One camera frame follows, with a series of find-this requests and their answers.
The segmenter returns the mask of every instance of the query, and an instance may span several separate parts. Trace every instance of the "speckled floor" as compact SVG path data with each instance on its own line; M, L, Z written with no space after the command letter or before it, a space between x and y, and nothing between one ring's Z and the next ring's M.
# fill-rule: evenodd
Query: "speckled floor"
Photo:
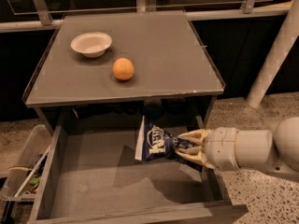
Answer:
M295 116L299 116L299 92L265 96L257 109L247 106L243 98L234 98L216 101L207 127L274 131L281 121ZM6 169L18 156L28 133L39 123L39 119L0 122L0 177L7 175ZM244 203L249 209L235 224L299 223L299 183L250 170L221 175L233 204ZM18 204L13 213L15 223L25 223L30 208Z

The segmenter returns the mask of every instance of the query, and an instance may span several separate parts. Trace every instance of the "cabinet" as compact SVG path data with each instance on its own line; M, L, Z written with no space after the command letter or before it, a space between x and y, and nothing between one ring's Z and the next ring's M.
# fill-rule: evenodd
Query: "cabinet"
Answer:
M95 31L112 37L103 56L87 59L70 49L77 35ZM126 82L111 72L120 57L135 65ZM73 105L140 107L147 99L179 98L185 108L165 110L155 122L173 134L204 127L224 83L183 12L66 16L36 71L24 100L46 121L52 145L32 223L227 223L246 213L244 205L232 206L212 170L164 159L135 164L139 109L72 116Z

